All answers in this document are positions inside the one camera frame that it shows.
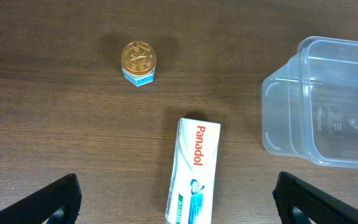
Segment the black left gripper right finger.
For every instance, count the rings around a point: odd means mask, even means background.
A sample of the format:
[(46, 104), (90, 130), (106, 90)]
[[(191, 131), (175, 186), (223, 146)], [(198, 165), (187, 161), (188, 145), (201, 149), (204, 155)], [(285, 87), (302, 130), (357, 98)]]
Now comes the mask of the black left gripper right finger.
[(358, 224), (358, 209), (288, 172), (279, 173), (273, 198), (282, 223)]

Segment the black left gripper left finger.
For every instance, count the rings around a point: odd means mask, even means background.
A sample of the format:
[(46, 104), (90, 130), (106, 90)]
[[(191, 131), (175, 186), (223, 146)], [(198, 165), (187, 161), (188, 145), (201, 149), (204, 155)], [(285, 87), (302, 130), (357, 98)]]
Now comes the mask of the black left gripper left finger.
[(74, 224), (81, 207), (76, 174), (68, 174), (0, 211), (0, 223)]

